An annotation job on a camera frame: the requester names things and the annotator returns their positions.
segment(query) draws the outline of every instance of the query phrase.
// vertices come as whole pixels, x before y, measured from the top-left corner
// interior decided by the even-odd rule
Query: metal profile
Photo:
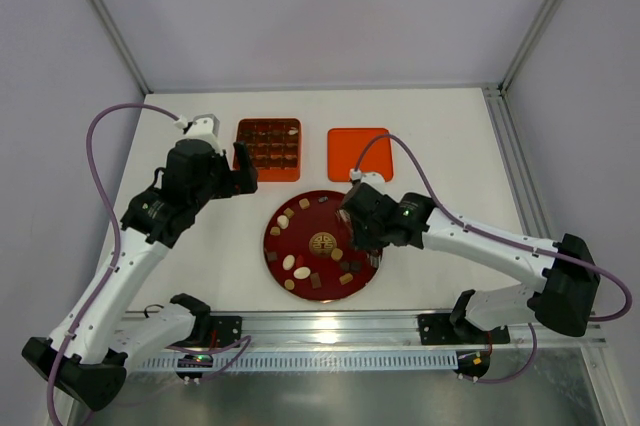
[[[484,90],[485,101],[493,125],[500,154],[518,208],[524,233],[549,238],[552,236],[547,216],[531,174],[520,136],[503,95],[497,88]]]
[[[251,336],[251,350],[295,352],[451,351],[476,350],[477,345],[422,346],[418,333],[420,314],[446,310],[394,311],[250,311],[219,312],[216,316],[242,316],[242,335]],[[142,312],[130,311],[118,329],[143,321]],[[495,349],[531,345],[528,326],[510,326],[511,343]],[[582,338],[570,338],[536,325],[540,348],[603,347],[600,325],[590,324]]]
[[[562,0],[544,0],[542,2],[542,6],[538,10],[533,22],[524,36],[524,39],[522,40],[522,43],[520,43],[518,51],[507,68],[507,72],[505,73],[504,79],[500,85],[501,92],[509,91],[509,88],[513,84],[513,80],[533,52],[536,44],[538,44],[540,37],[549,25],[549,22],[553,18],[553,15],[557,11],[561,2]]]
[[[182,353],[161,353],[145,361],[141,373],[206,373],[229,363],[235,351],[216,354],[206,366],[180,363]],[[229,368],[230,373],[319,373],[362,371],[430,371],[457,369],[455,351],[252,351],[245,352]]]
[[[91,8],[96,14],[98,21],[102,24],[105,33],[109,37],[109,40],[113,44],[116,52],[122,59],[124,65],[129,70],[133,80],[138,85],[138,89],[143,95],[147,95],[151,93],[151,88],[147,84],[147,81],[144,78],[144,75],[140,71],[127,43],[122,38],[122,34],[120,34],[120,30],[116,26],[116,23],[111,16],[111,13],[107,9],[103,0],[88,0]]]

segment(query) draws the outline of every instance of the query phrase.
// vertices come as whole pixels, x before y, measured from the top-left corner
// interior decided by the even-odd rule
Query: cable
[[[166,116],[169,116],[174,121],[177,121],[179,119],[178,116],[176,116],[175,114],[170,113],[169,111],[159,108],[157,106],[151,106],[148,104],[141,104],[141,103],[124,103],[124,104],[117,104],[115,106],[111,106],[110,108],[107,108],[104,111],[101,111],[95,118],[93,118],[93,121],[91,121],[91,124],[89,125],[89,129],[87,130],[86,143],[85,143],[85,147],[87,150],[87,161],[89,162],[91,177],[93,178],[93,182],[96,185],[96,189],[98,190],[98,194],[100,195],[102,204],[104,205],[104,208],[107,211],[107,214],[109,216],[109,222],[111,223],[111,227],[113,228],[113,234],[114,234],[113,256],[111,258],[111,263],[109,264],[110,267],[107,268],[107,271],[104,273],[104,275],[100,279],[100,282],[97,284],[95,289],[91,292],[91,294],[89,295],[87,300],[84,302],[84,304],[80,307],[80,310],[76,314],[76,317],[74,318],[73,322],[69,326],[69,331],[67,332],[64,340],[60,344],[60,348],[56,353],[55,359],[53,360],[53,365],[51,366],[51,371],[49,372],[49,380],[47,381],[47,410],[49,412],[49,418],[51,419],[51,422],[54,424],[54,426],[63,426],[62,422],[60,421],[60,418],[58,417],[58,414],[56,413],[56,408],[53,401],[55,382],[56,382],[56,377],[58,376],[58,369],[60,369],[60,363],[62,362],[64,353],[69,347],[69,343],[71,342],[76,329],[78,329],[78,326],[80,325],[80,321],[82,320],[84,315],[87,313],[87,311],[89,310],[93,302],[96,300],[96,298],[100,294],[100,291],[102,291],[102,289],[104,288],[105,284],[107,284],[107,281],[111,277],[111,274],[113,274],[116,264],[118,263],[118,259],[120,258],[120,249],[122,246],[120,244],[120,228],[118,226],[118,219],[116,218],[116,213],[113,210],[113,206],[111,204],[111,201],[109,200],[109,196],[107,195],[107,192],[104,190],[104,186],[102,186],[102,181],[100,181],[100,176],[98,175],[98,170],[96,168],[95,158],[93,157],[93,132],[95,131],[96,126],[98,125],[100,120],[104,118],[107,114],[112,113],[114,111],[118,111],[120,109],[148,109],[148,110],[156,111],[158,113],[162,113]],[[87,424],[89,420],[92,418],[92,416],[93,414],[90,414],[82,423],[82,425],[84,426],[85,424]]]
[[[211,381],[214,378],[217,378],[218,376],[220,376],[222,373],[224,373],[227,369],[229,369],[230,367],[232,367],[236,361],[238,361],[238,359],[240,358],[240,356],[242,356],[242,354],[245,352],[245,350],[249,347],[249,344],[251,343],[251,336],[247,335],[243,338],[240,338],[238,341],[235,341],[234,343],[230,344],[229,346],[225,346],[224,348],[220,348],[220,349],[216,349],[216,350],[211,350],[211,351],[191,351],[191,350],[184,350],[182,351],[184,348],[180,348],[178,349],[177,346],[171,346],[167,349],[173,349],[173,350],[179,350],[182,352],[188,352],[189,354],[193,354],[193,355],[211,355],[211,354],[217,354],[217,353],[222,353],[223,351],[228,351],[229,349],[238,346],[240,343],[243,343],[244,345],[242,346],[242,348],[240,348],[240,351],[238,351],[238,353],[231,358],[231,360],[225,364],[224,366],[222,366],[220,369],[218,369],[217,371],[208,374],[207,376],[200,378],[200,383],[205,383],[207,381]],[[198,364],[200,366],[213,366],[213,363],[198,363],[198,362],[193,362],[194,364]],[[167,392],[169,389],[173,388],[174,386],[179,386],[182,385],[184,383],[182,382],[173,382],[170,383],[162,388],[160,388],[159,390],[157,390],[155,393],[147,396],[146,398],[140,400],[140,401],[136,401],[134,403],[115,403],[115,406],[119,407],[119,408],[133,408],[135,406],[140,406],[141,404],[144,404],[152,399],[157,398],[159,395]]]
[[[526,373],[527,370],[533,364],[534,360],[536,359],[536,355],[538,354],[538,337],[536,336],[536,330],[534,329],[534,327],[533,327],[533,325],[531,323],[527,324],[527,326],[529,326],[529,329],[531,330],[531,340],[533,341],[533,347],[531,348],[531,356],[529,356],[529,359],[527,359],[527,362],[524,363],[524,366],[522,368],[520,368],[519,371],[513,373],[510,376],[507,376],[507,377],[504,377],[504,378],[500,378],[500,379],[474,378],[473,376],[469,376],[468,374],[463,374],[461,377],[466,379],[466,380],[468,380],[468,381],[472,381],[474,383],[480,383],[480,384],[503,384],[503,383],[508,383],[509,381],[513,381],[514,379],[517,379],[520,376],[522,376],[524,373]]]
[[[149,306],[145,306],[144,311],[142,311],[142,314],[144,314],[144,317],[147,319],[149,319],[149,313],[147,312],[147,310],[152,306],[155,306],[156,308],[164,309],[164,306],[162,306],[161,304],[150,304]]]
[[[444,215],[452,223],[455,223],[458,226],[465,228],[467,231],[471,231],[472,233],[475,233],[475,234],[477,234],[479,236],[491,239],[493,241],[505,244],[507,246],[511,246],[511,247],[520,249],[522,251],[527,251],[527,252],[532,253],[532,254],[533,253],[540,254],[540,255],[543,255],[543,256],[548,256],[548,257],[551,257],[551,258],[556,258],[556,259],[560,259],[562,261],[567,261],[569,263],[573,263],[573,264],[575,264],[577,266],[583,267],[583,268],[585,268],[585,269],[587,269],[589,271],[593,271],[594,273],[597,273],[597,274],[599,274],[601,276],[604,276],[608,280],[614,282],[616,284],[616,286],[618,286],[620,288],[620,290],[622,291],[622,294],[624,294],[624,305],[622,306],[622,308],[620,308],[620,310],[618,310],[615,313],[608,314],[608,315],[605,315],[605,316],[591,316],[589,318],[589,321],[593,321],[593,322],[613,321],[614,319],[621,318],[622,316],[624,316],[625,314],[627,314],[629,312],[629,310],[631,309],[631,305],[633,304],[633,296],[631,295],[631,291],[629,290],[629,287],[620,278],[618,278],[613,273],[610,273],[609,271],[607,271],[605,269],[602,269],[601,267],[596,266],[595,264],[588,263],[587,261],[583,261],[583,260],[577,259],[577,258],[572,258],[571,256],[567,256],[566,254],[560,254],[560,253],[557,253],[555,251],[549,251],[549,250],[546,250],[546,249],[535,249],[532,246],[521,244],[521,243],[518,243],[517,241],[512,241],[512,240],[507,239],[507,238],[503,238],[502,236],[498,236],[497,234],[490,233],[488,231],[485,231],[483,229],[477,228],[477,227],[475,227],[475,226],[473,226],[471,224],[466,224],[463,221],[461,221],[458,217],[456,217],[454,214],[452,214],[451,211],[449,211],[446,208],[446,206],[444,204],[442,204],[442,202],[438,199],[438,196],[436,195],[436,192],[434,191],[433,187],[431,186],[431,183],[427,179],[427,176],[425,175],[424,170],[422,169],[422,166],[420,166],[420,163],[416,159],[415,155],[409,149],[409,146],[407,146],[404,143],[404,141],[402,141],[397,136],[395,136],[393,134],[382,134],[380,136],[376,136],[371,141],[369,141],[369,144],[367,144],[367,146],[364,148],[364,150],[360,154],[360,157],[358,158],[358,162],[356,163],[356,167],[355,167],[356,171],[360,170],[360,163],[362,163],[362,160],[364,159],[365,155],[367,154],[367,152],[369,151],[371,146],[373,146],[377,141],[379,141],[381,139],[385,139],[385,138],[389,138],[389,139],[392,139],[393,141],[395,141],[404,150],[404,152],[407,153],[407,156],[409,156],[409,159],[411,160],[411,162],[415,166],[416,170],[418,171],[418,174],[420,175],[420,178],[422,179],[422,182],[424,183],[425,187],[427,188],[427,191],[429,192],[429,195],[431,196],[431,199],[433,199],[433,202],[436,204],[436,206],[440,209],[440,211],[442,211],[444,213]]]
[[[487,351],[487,356],[491,357],[491,354],[493,354],[493,338],[491,337],[491,331],[487,331],[487,341],[489,342],[489,351]]]

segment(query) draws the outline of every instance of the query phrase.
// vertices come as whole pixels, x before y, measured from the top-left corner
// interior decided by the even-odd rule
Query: white candy
[[[293,277],[296,279],[307,279],[311,274],[311,270],[306,266],[298,268],[293,272]]]
[[[282,261],[282,267],[285,271],[289,271],[293,268],[294,264],[296,264],[296,258],[294,258],[292,254],[284,258],[284,261]]]
[[[280,229],[287,229],[287,226],[289,226],[289,218],[287,218],[284,214],[278,216],[276,222],[278,223],[278,226],[280,226]]]

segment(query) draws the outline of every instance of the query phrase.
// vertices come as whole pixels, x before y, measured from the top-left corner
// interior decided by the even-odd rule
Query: black mounting bracket
[[[446,346],[461,344],[487,344],[487,335],[478,334],[463,341],[451,324],[451,313],[428,313],[418,315],[418,332],[420,343],[423,346]],[[491,341],[493,344],[509,344],[511,337],[509,329],[496,328],[491,331]]]
[[[242,337],[241,316],[211,316],[216,348],[224,348]]]

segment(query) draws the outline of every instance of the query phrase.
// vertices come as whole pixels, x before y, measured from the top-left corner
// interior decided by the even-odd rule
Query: orange chocolate tray
[[[236,141],[244,141],[258,181],[293,182],[300,179],[300,121],[295,118],[243,119]],[[238,169],[237,158],[233,168]]]

